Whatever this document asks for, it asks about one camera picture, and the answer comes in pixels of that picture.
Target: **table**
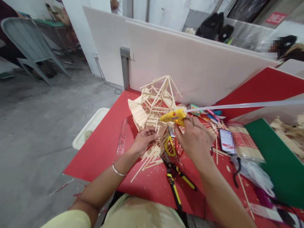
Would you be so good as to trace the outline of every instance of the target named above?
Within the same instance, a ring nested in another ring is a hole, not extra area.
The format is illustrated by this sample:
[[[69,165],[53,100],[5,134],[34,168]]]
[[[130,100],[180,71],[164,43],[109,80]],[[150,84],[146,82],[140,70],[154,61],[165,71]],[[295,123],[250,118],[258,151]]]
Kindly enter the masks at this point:
[[[62,36],[59,34],[59,30],[61,30],[61,29],[66,30],[68,27],[63,22],[44,21],[44,20],[40,20],[40,19],[34,19],[33,21],[38,27],[40,27],[42,29],[46,28],[47,29],[45,31],[46,33],[48,31],[51,31],[51,32],[54,31],[55,32],[56,36],[58,37],[58,42],[60,43],[60,46],[64,49],[64,51],[57,50],[57,49],[53,49],[53,50],[56,51],[56,52],[66,54],[68,56],[68,58],[71,60],[71,62],[74,63],[74,60],[72,59],[72,57],[70,55],[70,52],[67,48],[67,42],[64,41]]]
[[[128,107],[128,99],[134,100],[140,96],[138,91],[124,91],[107,115],[94,130],[87,142],[80,149],[78,154],[74,157],[71,163],[64,170],[64,174],[71,175],[75,178],[86,181],[94,180],[106,168],[112,165],[112,162],[117,159],[117,145],[118,138],[123,119],[128,119],[128,128],[126,136],[125,150],[127,150],[133,143],[138,131],[132,119],[132,114]],[[221,174],[235,191],[244,207],[247,208],[246,197],[243,189],[239,183],[240,188],[236,188],[233,182],[232,173],[235,171],[234,166],[230,163],[228,156],[218,156],[218,169]],[[181,169],[188,175],[188,177],[196,184],[198,191],[194,192],[188,185],[177,177],[176,185],[177,191],[183,205],[183,211],[189,214],[194,214],[203,218],[204,216],[204,192],[200,175],[195,169],[190,158],[184,153],[180,158],[179,165]],[[139,198],[158,202],[163,205],[176,208],[174,198],[170,189],[170,185],[166,178],[166,168],[164,164],[146,169],[140,172],[132,183],[130,183],[133,176],[141,167],[142,162],[138,161],[130,170],[126,178],[123,180],[118,190],[125,192]],[[254,192],[254,185],[241,176],[242,182],[250,203],[259,204],[259,201]],[[208,204],[206,203],[206,219],[215,221]],[[255,223],[258,227],[277,227],[274,223],[266,218],[254,215]]]

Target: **white tray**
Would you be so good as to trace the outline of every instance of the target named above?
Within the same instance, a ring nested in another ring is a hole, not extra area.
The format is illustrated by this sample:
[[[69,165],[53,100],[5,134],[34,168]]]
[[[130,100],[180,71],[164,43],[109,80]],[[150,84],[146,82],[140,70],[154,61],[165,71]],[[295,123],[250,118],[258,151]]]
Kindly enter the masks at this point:
[[[105,117],[105,115],[108,113],[108,108],[101,108],[98,109],[97,112],[92,116],[92,118],[87,122],[87,124],[84,126],[84,128],[80,131],[80,133],[77,135],[77,137],[73,141],[73,147],[77,150],[80,150],[80,148],[85,143],[85,132],[90,130],[94,131],[98,124],[102,121],[102,119]]]

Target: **silver bangle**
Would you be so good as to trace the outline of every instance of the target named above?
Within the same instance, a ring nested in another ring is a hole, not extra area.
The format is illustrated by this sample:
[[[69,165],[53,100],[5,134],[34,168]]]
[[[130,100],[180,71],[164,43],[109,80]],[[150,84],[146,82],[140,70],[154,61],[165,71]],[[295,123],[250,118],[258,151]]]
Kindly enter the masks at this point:
[[[117,173],[119,176],[125,176],[125,175],[127,175],[127,173],[126,173],[126,174],[121,174],[120,172],[118,172],[118,171],[115,169],[115,167],[114,167],[114,162],[113,162],[113,164],[112,164],[112,167],[113,167],[113,170],[115,171],[115,173]]]

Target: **gray chair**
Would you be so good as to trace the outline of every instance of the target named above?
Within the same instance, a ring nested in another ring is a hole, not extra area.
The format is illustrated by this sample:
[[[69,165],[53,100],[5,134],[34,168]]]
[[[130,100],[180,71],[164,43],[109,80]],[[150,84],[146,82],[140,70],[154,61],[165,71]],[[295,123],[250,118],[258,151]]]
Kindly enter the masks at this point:
[[[47,76],[45,76],[36,64],[37,62],[45,62],[52,68],[51,64],[47,61],[50,59],[52,59],[63,70],[66,76],[69,77],[68,72],[57,59],[35,24],[25,19],[10,17],[2,20],[1,28],[26,57],[26,59],[18,58],[18,61],[33,80],[37,81],[36,77],[32,75],[26,65],[34,68],[46,83],[52,85]]]

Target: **mobile phone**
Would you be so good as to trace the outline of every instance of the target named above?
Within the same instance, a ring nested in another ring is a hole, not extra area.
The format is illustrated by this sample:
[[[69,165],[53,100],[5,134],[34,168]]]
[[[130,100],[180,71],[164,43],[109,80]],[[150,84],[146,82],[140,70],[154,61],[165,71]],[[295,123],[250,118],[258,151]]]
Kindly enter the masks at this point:
[[[230,131],[219,129],[220,147],[221,150],[228,155],[237,155],[233,142],[232,133]]]

